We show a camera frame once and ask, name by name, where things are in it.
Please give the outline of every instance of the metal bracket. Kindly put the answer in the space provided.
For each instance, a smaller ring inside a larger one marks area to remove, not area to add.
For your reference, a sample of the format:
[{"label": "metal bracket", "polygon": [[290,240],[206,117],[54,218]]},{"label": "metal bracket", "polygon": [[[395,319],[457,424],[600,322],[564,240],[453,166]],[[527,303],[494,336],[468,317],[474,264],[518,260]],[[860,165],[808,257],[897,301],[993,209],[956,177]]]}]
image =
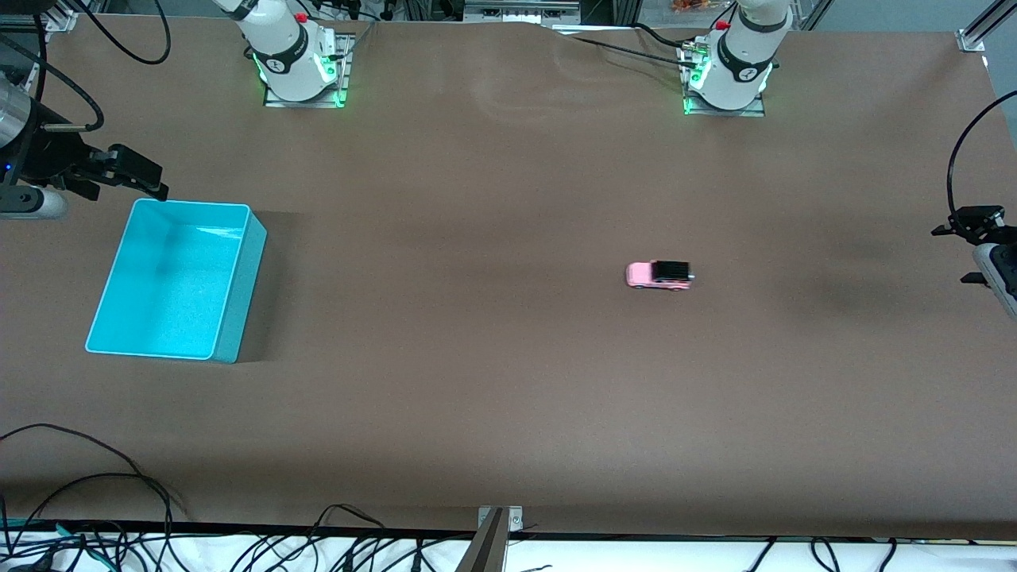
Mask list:
[{"label": "metal bracket", "polygon": [[982,40],[999,30],[1014,12],[1017,12],[1017,0],[993,0],[993,3],[967,24],[967,27],[957,32],[957,45],[960,51],[984,52],[985,46]]},{"label": "metal bracket", "polygon": [[324,52],[342,54],[343,57],[325,65],[336,66],[336,81],[327,85],[316,97],[303,102],[291,102],[277,96],[267,83],[264,88],[264,107],[295,107],[311,109],[336,109],[346,107],[346,97],[350,90],[350,73],[353,71],[353,52],[350,49],[356,41],[355,34],[328,34],[324,41]]},{"label": "metal bracket", "polygon": [[[480,528],[484,524],[484,519],[491,512],[491,509],[497,507],[483,506],[477,511],[477,528]],[[518,532],[523,529],[523,507],[504,507],[508,509],[508,531]]]},{"label": "metal bracket", "polygon": [[975,44],[973,46],[968,46],[967,45],[966,36],[964,36],[964,33],[965,33],[965,30],[961,28],[961,30],[957,31],[957,34],[955,34],[955,36],[957,37],[957,47],[960,48],[960,51],[962,51],[962,52],[968,52],[968,53],[984,52],[985,51],[985,43],[984,42],[978,42],[977,44]]},{"label": "metal bracket", "polygon": [[763,106],[762,94],[757,94],[756,99],[751,104],[735,110],[718,109],[703,99],[691,84],[700,79],[699,74],[703,73],[704,65],[710,58],[709,46],[706,37],[700,36],[694,42],[689,42],[684,46],[675,50],[678,61],[687,61],[697,64],[697,67],[682,67],[679,72],[681,77],[681,91],[683,92],[683,106],[685,115],[715,115],[719,117],[763,117],[766,109]]}]

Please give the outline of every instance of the toy car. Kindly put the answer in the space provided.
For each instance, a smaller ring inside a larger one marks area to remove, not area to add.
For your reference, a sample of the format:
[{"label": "toy car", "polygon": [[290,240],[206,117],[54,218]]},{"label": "toy car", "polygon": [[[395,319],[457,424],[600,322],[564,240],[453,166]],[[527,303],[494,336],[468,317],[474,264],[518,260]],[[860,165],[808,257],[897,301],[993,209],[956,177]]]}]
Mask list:
[{"label": "toy car", "polygon": [[687,290],[695,278],[689,272],[689,263],[675,261],[633,263],[625,270],[625,282],[636,289]]}]

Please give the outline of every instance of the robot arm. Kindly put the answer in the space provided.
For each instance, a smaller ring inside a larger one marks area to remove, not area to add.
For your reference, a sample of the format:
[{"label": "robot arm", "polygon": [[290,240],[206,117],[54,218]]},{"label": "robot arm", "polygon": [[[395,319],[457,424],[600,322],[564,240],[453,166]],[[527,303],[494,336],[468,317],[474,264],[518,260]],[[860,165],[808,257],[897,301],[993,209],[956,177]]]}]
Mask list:
[{"label": "robot arm", "polygon": [[710,59],[689,87],[717,109],[749,106],[766,88],[773,56],[792,19],[790,0],[740,0],[730,27],[702,39]]},{"label": "robot arm", "polygon": [[286,0],[213,0],[237,22],[254,50],[262,80],[279,98],[302,102],[336,82],[336,33],[306,17]]}]

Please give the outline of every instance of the cable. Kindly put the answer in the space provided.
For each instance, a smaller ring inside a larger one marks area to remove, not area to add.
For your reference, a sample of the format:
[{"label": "cable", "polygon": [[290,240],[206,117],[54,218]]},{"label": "cable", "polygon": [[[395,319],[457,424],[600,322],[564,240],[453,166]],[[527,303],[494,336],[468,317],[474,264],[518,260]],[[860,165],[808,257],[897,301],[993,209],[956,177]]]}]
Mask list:
[{"label": "cable", "polygon": [[304,13],[307,14],[308,18],[310,18],[311,17],[311,11],[310,11],[310,9],[307,8],[307,4],[304,4],[303,0],[297,0],[297,4],[300,4],[300,7],[304,9]]},{"label": "cable", "polygon": [[[1014,90],[1013,92],[1010,92],[1009,94],[1006,94],[1005,96],[998,98],[996,101],[989,104],[984,109],[982,109],[981,112],[978,113],[978,115],[976,115],[974,119],[972,119],[971,122],[967,124],[967,127],[964,128],[964,132],[960,134],[960,138],[958,138],[957,144],[954,145],[953,152],[950,153],[950,164],[947,166],[947,206],[950,208],[950,217],[954,221],[957,220],[957,207],[954,205],[954,199],[953,199],[953,172],[954,172],[954,163],[957,162],[957,154],[960,153],[961,146],[964,145],[964,140],[967,138],[968,133],[970,133],[971,129],[973,129],[974,126],[978,124],[978,121],[981,121],[981,118],[988,115],[990,111],[996,109],[1004,102],[1014,97],[1017,97],[1017,90]],[[971,231],[967,230],[966,228],[964,228],[959,224],[956,225],[956,227],[953,230],[957,234],[959,234],[961,238],[977,239],[977,237],[973,235],[974,233],[972,233]]]},{"label": "cable", "polygon": [[110,34],[109,30],[106,30],[106,26],[103,25],[103,22],[99,21],[99,18],[96,17],[96,14],[94,14],[92,10],[88,9],[88,6],[86,6],[84,2],[82,2],[81,0],[74,0],[74,3],[77,4],[78,8],[81,8],[81,11],[83,11],[85,15],[88,16],[88,19],[91,19],[96,24],[96,27],[98,27],[99,31],[103,33],[103,36],[106,36],[106,38],[109,39],[109,41],[112,42],[113,45],[116,46],[117,49],[119,49],[121,52],[127,54],[128,56],[130,56],[132,60],[138,63],[143,63],[144,65],[159,65],[164,61],[166,61],[166,58],[170,57],[170,49],[173,47],[173,42],[172,39],[170,38],[170,22],[169,20],[166,19],[166,12],[163,11],[163,5],[159,3],[159,0],[152,0],[152,1],[153,3],[156,4],[156,9],[159,11],[160,19],[163,20],[163,35],[166,37],[166,48],[163,50],[163,55],[159,56],[154,60],[146,60],[141,56],[138,56],[134,52],[128,50],[126,46],[121,44],[119,40],[117,40],[116,38],[113,37],[112,34]]},{"label": "cable", "polygon": [[[327,4],[327,5],[332,6],[336,10],[342,10],[342,11],[346,12],[347,14],[350,14],[350,7],[349,6],[344,6],[343,4],[337,4],[335,0],[322,0],[321,3],[322,4]],[[381,21],[381,18],[379,18],[378,16],[376,16],[376,15],[370,13],[370,12],[367,12],[365,10],[360,10],[359,15],[361,15],[361,16],[367,16],[367,17],[371,18],[374,21]]]},{"label": "cable", "polygon": [[[32,16],[32,21],[36,23],[36,35],[39,37],[39,58],[43,61],[50,61],[46,53],[46,26],[43,25],[43,18],[36,14]],[[39,77],[36,78],[36,101],[43,101],[43,91],[46,89],[46,68],[39,66]]]},{"label": "cable", "polygon": [[887,553],[886,558],[883,559],[883,563],[880,564],[879,572],[886,572],[887,566],[890,561],[893,560],[893,555],[897,552],[897,538],[890,538],[890,552]]},{"label": "cable", "polygon": [[98,445],[98,446],[102,447],[103,449],[106,449],[107,451],[109,451],[110,453],[113,453],[117,457],[120,457],[121,459],[124,460],[125,463],[127,463],[127,465],[134,472],[141,473],[140,467],[137,466],[137,463],[135,463],[133,459],[131,459],[130,457],[128,457],[125,453],[120,452],[118,449],[116,449],[112,445],[104,443],[104,442],[96,439],[95,437],[92,437],[88,434],[81,433],[79,431],[74,431],[72,428],[67,428],[65,426],[54,424],[54,423],[31,423],[31,424],[27,424],[27,425],[19,426],[19,427],[15,428],[15,430],[9,431],[9,432],[3,434],[2,436],[0,436],[0,442],[4,442],[4,441],[10,439],[11,437],[14,437],[15,435],[17,435],[19,433],[26,432],[26,431],[34,430],[34,428],[48,428],[48,430],[52,430],[52,431],[59,432],[59,433],[65,433],[67,435],[73,435],[74,437],[79,437],[79,438],[81,438],[81,439],[83,439],[83,440],[85,440],[85,441],[87,441],[89,443],[93,443],[95,445]]},{"label": "cable", "polygon": [[444,542],[444,541],[447,541],[447,540],[460,540],[460,539],[470,538],[472,536],[473,536],[472,533],[471,534],[458,534],[456,536],[448,536],[446,538],[439,538],[437,540],[428,542],[426,545],[421,546],[419,549],[413,549],[412,551],[410,551],[410,552],[404,554],[403,556],[397,558],[391,564],[388,564],[388,566],[385,566],[384,568],[382,568],[380,570],[380,572],[390,572],[390,570],[392,570],[393,568],[395,568],[396,565],[398,565],[400,562],[403,562],[407,558],[410,558],[411,556],[413,556],[414,553],[416,553],[418,550],[422,552],[424,549],[428,549],[430,547],[433,547],[434,545],[440,545],[441,542]]},{"label": "cable", "polygon": [[829,2],[826,3],[826,6],[823,6],[823,10],[819,13],[819,15],[816,16],[815,19],[813,19],[812,24],[804,32],[815,32],[816,26],[820,24],[820,20],[826,17],[826,13],[827,11],[830,10],[830,6],[833,6],[833,0],[830,0]]},{"label": "cable", "polygon": [[[14,42],[10,38],[7,38],[6,35],[0,34],[0,43],[2,43],[4,46],[7,46],[11,50],[14,50],[15,52],[21,54],[22,56],[28,58],[29,60],[38,63],[40,68],[46,69],[53,75],[56,75],[58,79],[66,83],[68,88],[73,90],[74,93],[78,95],[78,97],[84,100],[84,103],[88,104],[88,107],[91,107],[92,111],[95,112],[96,114],[96,121],[94,123],[89,123],[86,125],[65,125],[65,124],[51,123],[48,125],[44,125],[43,126],[44,129],[48,131],[95,131],[96,129],[103,126],[103,123],[106,122],[106,116],[103,115],[103,110],[99,107],[99,104],[96,103],[96,100],[92,99],[92,96],[89,96],[87,92],[82,90],[80,85],[75,83],[70,77],[64,75],[62,71],[50,65],[48,61],[42,59],[41,57],[37,56],[31,51],[25,50],[17,42]],[[8,436],[0,437],[0,441],[2,441],[6,437]]]},{"label": "cable", "polygon": [[[0,35],[0,41],[3,41],[4,43],[7,43],[9,40],[6,37]],[[69,489],[71,489],[73,487],[76,487],[77,484],[80,484],[82,482],[86,482],[88,480],[98,479],[98,478],[132,478],[132,479],[140,480],[141,482],[143,482],[145,484],[145,487],[147,487],[153,492],[155,492],[156,495],[159,496],[160,500],[163,502],[163,505],[165,507],[165,512],[164,512],[164,516],[163,516],[163,531],[164,531],[164,534],[165,534],[164,535],[165,540],[163,542],[163,548],[162,548],[162,550],[159,553],[159,558],[156,560],[156,572],[159,572],[161,570],[161,568],[162,568],[162,560],[163,560],[163,557],[166,555],[167,550],[169,550],[170,554],[173,555],[174,559],[177,560],[177,563],[178,564],[180,563],[179,558],[177,558],[176,553],[173,551],[173,546],[170,544],[170,536],[171,536],[171,533],[172,533],[172,530],[173,530],[173,506],[172,506],[173,505],[173,497],[170,496],[169,492],[166,490],[165,487],[163,487],[163,484],[161,482],[159,482],[155,478],[153,478],[153,477],[144,474],[143,472],[141,472],[140,467],[138,467],[137,463],[135,463],[133,459],[131,459],[130,457],[128,457],[125,453],[117,450],[116,448],[114,448],[114,447],[112,447],[112,446],[110,446],[110,445],[108,445],[108,444],[106,444],[106,443],[104,443],[104,442],[96,439],[95,437],[86,435],[84,433],[81,433],[81,432],[78,432],[78,431],[74,431],[74,430],[71,430],[71,428],[67,428],[67,427],[64,427],[64,426],[61,426],[61,425],[56,425],[56,424],[53,424],[53,423],[32,423],[32,424],[28,424],[28,425],[23,425],[23,426],[17,427],[17,428],[15,428],[13,431],[10,431],[10,432],[4,434],[3,436],[0,436],[0,443],[2,443],[3,441],[5,441],[7,439],[10,439],[11,437],[13,437],[15,435],[20,434],[22,432],[25,432],[25,431],[28,431],[28,430],[32,430],[32,428],[37,428],[37,427],[49,428],[49,430],[57,431],[57,432],[60,432],[60,433],[65,433],[65,434],[68,434],[68,435],[73,435],[75,437],[79,437],[81,439],[84,439],[85,441],[88,441],[89,443],[96,444],[96,445],[102,447],[103,449],[106,449],[107,451],[110,451],[113,454],[115,454],[116,456],[120,457],[124,462],[126,462],[131,467],[131,469],[134,472],[131,472],[131,473],[122,473],[122,472],[95,473],[95,474],[91,474],[91,475],[83,476],[83,477],[80,477],[80,478],[76,478],[76,479],[71,480],[70,482],[64,484],[63,487],[60,487],[59,489],[57,489],[56,491],[54,491],[53,493],[51,493],[49,497],[47,497],[45,500],[43,500],[43,502],[40,503],[39,506],[36,507],[36,509],[34,511],[32,511],[32,514],[29,514],[28,518],[25,519],[24,525],[21,526],[21,529],[18,530],[17,534],[14,537],[14,542],[13,542],[14,547],[17,546],[18,541],[21,538],[21,535],[25,532],[25,530],[27,529],[27,526],[32,522],[32,520],[37,515],[39,515],[40,513],[42,513],[42,511],[45,510],[46,506],[50,502],[52,502],[53,499],[55,499],[56,497],[58,497],[60,494],[64,493],[65,491],[67,491],[67,490],[69,490]],[[6,521],[4,521],[4,527],[5,528],[7,527],[7,522]]]},{"label": "cable", "polygon": [[357,46],[360,45],[360,41],[363,40],[364,38],[367,38],[367,35],[370,34],[371,30],[374,28],[374,24],[376,24],[376,23],[377,22],[372,21],[371,23],[367,24],[367,30],[365,30],[363,34],[361,34],[356,40],[354,40],[353,41],[353,45],[350,46],[350,49],[347,50],[346,53],[341,54],[338,59],[343,59],[346,56],[349,56],[350,54],[352,54],[353,50],[356,50]]},{"label": "cable", "polygon": [[753,565],[749,568],[749,570],[745,570],[745,572],[756,572],[757,570],[759,570],[760,565],[763,564],[763,559],[766,558],[767,553],[769,553],[770,549],[772,549],[773,546],[776,544],[777,544],[777,536],[770,536],[767,539],[766,546],[763,547],[762,551],[760,551],[760,555],[756,557],[756,562],[754,562]]},{"label": "cable", "polygon": [[636,23],[630,25],[629,27],[635,27],[635,28],[638,28],[638,30],[642,30],[643,32],[645,32],[645,33],[649,34],[651,37],[653,37],[654,40],[656,40],[657,42],[660,42],[661,44],[663,44],[665,46],[670,46],[672,48],[680,48],[681,47],[681,42],[675,42],[674,40],[668,40],[667,38],[664,38],[663,36],[657,34],[657,32],[655,30],[653,30],[652,27],[650,27],[649,25],[647,25],[647,24],[645,24],[643,22],[636,22]]},{"label": "cable", "polygon": [[671,58],[664,58],[664,57],[661,57],[661,56],[656,56],[654,54],[648,54],[646,52],[639,52],[637,50],[630,50],[629,48],[622,48],[621,46],[614,46],[614,45],[611,45],[611,44],[604,44],[603,42],[597,42],[596,40],[588,40],[586,38],[576,38],[576,40],[579,40],[580,42],[586,42],[587,44],[593,44],[594,46],[600,46],[602,48],[607,48],[609,50],[616,50],[618,52],[624,52],[626,54],[633,54],[634,56],[639,56],[641,58],[647,58],[647,59],[651,59],[651,60],[662,61],[662,62],[665,62],[665,63],[676,65],[678,67],[696,67],[696,64],[694,64],[693,62],[678,61],[678,60],[673,60]]},{"label": "cable", "polygon": [[[826,547],[827,552],[830,553],[830,560],[833,562],[833,568],[823,562],[820,558],[819,553],[816,552],[816,542],[823,542]],[[812,540],[809,541],[809,551],[813,553],[813,558],[816,559],[816,563],[823,567],[827,572],[840,572],[840,563],[837,562],[837,555],[833,553],[833,547],[830,546],[830,540],[827,540],[823,536],[814,536]]]}]

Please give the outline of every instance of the cyan storage box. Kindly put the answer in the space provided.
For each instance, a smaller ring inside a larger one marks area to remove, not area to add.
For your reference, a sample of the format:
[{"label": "cyan storage box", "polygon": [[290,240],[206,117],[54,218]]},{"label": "cyan storage box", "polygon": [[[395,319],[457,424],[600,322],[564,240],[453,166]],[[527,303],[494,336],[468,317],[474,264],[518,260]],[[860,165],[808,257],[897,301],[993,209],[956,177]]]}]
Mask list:
[{"label": "cyan storage box", "polygon": [[246,205],[137,199],[84,349],[235,362],[264,240]]}]

